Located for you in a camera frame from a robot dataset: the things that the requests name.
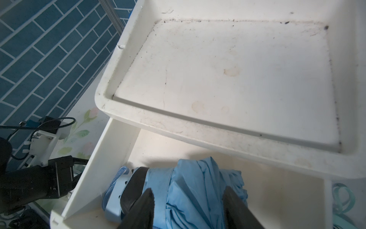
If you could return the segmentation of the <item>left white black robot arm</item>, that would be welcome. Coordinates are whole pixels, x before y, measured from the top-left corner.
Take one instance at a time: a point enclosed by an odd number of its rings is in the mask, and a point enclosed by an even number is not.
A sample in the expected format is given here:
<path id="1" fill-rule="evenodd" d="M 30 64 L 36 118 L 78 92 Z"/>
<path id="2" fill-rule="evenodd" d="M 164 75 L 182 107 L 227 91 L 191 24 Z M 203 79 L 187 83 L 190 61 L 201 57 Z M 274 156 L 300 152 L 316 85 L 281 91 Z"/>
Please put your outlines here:
<path id="1" fill-rule="evenodd" d="M 89 160 L 64 156 L 48 161 L 47 166 L 7 172 L 12 145 L 1 138 L 1 213 L 10 213 L 38 199 L 57 199 L 75 189 L 81 175 L 73 175 L 74 165 Z"/>

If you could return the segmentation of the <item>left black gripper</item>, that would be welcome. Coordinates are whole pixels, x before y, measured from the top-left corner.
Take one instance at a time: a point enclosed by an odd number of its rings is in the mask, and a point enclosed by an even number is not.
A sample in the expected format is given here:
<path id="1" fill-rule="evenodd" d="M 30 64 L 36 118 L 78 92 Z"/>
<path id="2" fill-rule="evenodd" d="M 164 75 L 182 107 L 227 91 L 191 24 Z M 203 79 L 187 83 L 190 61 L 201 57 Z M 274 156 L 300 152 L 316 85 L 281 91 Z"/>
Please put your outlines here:
<path id="1" fill-rule="evenodd" d="M 74 176 L 74 165 L 87 165 L 88 159 L 64 156 L 51 159 L 48 162 L 47 171 L 50 174 L 50 190 L 48 199 L 57 199 L 66 196 L 74 190 L 82 173 Z"/>

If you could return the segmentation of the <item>light blue umbrella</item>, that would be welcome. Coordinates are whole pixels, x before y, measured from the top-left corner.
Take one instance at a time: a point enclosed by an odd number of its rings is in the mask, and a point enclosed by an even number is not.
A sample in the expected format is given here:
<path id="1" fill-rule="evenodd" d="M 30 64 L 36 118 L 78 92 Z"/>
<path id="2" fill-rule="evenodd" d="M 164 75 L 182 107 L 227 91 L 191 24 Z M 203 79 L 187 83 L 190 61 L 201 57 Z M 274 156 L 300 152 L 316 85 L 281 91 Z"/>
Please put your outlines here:
<path id="1" fill-rule="evenodd" d="M 242 173 L 220 169 L 212 157 L 180 159 L 173 168 L 121 167 L 102 201 L 108 221 L 120 223 L 141 195 L 154 195 L 155 229 L 225 228 L 223 195 L 227 186 L 247 204 Z"/>

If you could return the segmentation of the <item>white plastic drawer cabinet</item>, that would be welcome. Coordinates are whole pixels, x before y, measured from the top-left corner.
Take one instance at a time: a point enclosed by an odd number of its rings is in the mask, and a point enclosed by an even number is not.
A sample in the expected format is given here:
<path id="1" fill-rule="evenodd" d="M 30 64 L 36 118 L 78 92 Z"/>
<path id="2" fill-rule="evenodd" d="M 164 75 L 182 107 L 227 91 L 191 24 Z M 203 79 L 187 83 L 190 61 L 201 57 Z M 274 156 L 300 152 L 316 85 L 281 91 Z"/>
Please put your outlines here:
<path id="1" fill-rule="evenodd" d="M 320 177 L 366 176 L 365 1 L 138 1 L 110 117 Z"/>

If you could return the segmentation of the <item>floral table mat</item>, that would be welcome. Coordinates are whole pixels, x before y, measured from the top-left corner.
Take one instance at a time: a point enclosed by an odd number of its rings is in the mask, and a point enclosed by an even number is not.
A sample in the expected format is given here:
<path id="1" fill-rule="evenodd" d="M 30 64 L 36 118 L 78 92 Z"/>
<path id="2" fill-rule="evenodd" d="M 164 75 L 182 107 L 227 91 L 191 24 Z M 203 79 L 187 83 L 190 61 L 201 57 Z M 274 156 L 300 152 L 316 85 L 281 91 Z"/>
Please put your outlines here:
<path id="1" fill-rule="evenodd" d="M 76 123 L 71 126 L 70 134 L 65 139 L 58 141 L 50 159 L 63 156 L 73 156 L 81 159 L 89 159 L 91 157 L 109 120 L 109 117 L 96 107 L 94 101 L 96 88 L 105 70 L 106 66 L 66 115 L 67 117 L 75 118 Z M 10 228 L 12 220 L 23 220 L 23 218 L 28 217 L 27 213 L 40 221 L 39 223 L 37 222 L 39 226 L 35 226 L 35 229 L 49 229 L 51 210 L 55 206 L 56 208 L 64 208 L 71 193 L 72 191 L 60 199 L 40 199 L 34 201 L 26 206 L 22 216 L 17 218 L 5 216 L 5 219 L 1 220 L 8 222 L 8 227 Z"/>

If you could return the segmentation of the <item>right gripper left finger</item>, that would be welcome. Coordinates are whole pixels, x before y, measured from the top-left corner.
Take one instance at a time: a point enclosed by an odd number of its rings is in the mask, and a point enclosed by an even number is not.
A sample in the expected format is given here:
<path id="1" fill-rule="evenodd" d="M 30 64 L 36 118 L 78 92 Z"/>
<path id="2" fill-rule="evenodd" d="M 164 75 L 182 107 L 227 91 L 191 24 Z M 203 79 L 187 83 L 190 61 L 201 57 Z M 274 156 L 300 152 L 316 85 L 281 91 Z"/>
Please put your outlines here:
<path id="1" fill-rule="evenodd" d="M 152 229 L 154 207 L 154 195 L 151 188 L 148 188 L 123 218 L 117 229 Z"/>

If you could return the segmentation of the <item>green folded umbrella right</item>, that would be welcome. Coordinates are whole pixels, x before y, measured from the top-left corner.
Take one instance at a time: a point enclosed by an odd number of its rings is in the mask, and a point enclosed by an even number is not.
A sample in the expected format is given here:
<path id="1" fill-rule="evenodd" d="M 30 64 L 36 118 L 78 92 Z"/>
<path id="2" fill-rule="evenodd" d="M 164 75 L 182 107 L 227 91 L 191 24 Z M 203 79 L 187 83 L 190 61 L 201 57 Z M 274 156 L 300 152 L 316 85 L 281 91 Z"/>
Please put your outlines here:
<path id="1" fill-rule="evenodd" d="M 357 221 L 347 214 L 355 207 L 358 196 L 343 183 L 332 185 L 332 224 L 334 229 L 359 229 Z"/>

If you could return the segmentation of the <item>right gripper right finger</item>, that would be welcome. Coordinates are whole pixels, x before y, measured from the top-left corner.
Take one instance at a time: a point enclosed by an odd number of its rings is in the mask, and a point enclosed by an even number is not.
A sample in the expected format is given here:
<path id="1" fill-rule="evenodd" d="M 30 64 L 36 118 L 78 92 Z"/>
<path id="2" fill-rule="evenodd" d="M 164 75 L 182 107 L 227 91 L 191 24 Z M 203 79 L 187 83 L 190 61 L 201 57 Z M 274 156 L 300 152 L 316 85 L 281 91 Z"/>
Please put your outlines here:
<path id="1" fill-rule="evenodd" d="M 226 229 L 264 229 L 263 225 L 229 186 L 224 191 L 223 207 Z"/>

